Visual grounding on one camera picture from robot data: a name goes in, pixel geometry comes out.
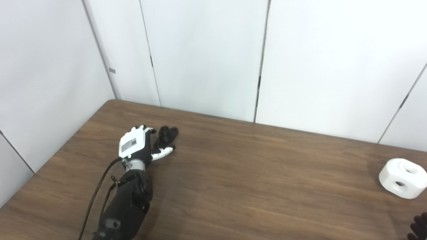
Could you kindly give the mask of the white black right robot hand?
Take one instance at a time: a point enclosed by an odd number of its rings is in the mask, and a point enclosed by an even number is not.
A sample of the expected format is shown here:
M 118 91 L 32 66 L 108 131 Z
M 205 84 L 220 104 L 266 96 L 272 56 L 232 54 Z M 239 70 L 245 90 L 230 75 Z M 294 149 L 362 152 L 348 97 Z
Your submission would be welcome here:
M 408 240 L 426 240 L 427 239 L 427 213 L 423 212 L 420 215 L 416 215 L 413 222 L 410 224 L 412 230 L 411 233 L 407 234 Z

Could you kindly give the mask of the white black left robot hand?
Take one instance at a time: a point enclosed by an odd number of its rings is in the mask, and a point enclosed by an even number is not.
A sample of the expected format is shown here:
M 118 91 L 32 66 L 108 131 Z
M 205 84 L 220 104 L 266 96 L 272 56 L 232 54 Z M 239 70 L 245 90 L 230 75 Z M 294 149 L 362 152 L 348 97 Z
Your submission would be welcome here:
M 118 155 L 124 165 L 129 165 L 132 161 L 150 165 L 153 161 L 162 159 L 171 154 L 176 147 L 172 142 L 161 142 L 160 137 L 154 145 L 151 144 L 151 135 L 156 134 L 154 128 L 141 125 L 135 126 L 131 131 L 119 141 Z

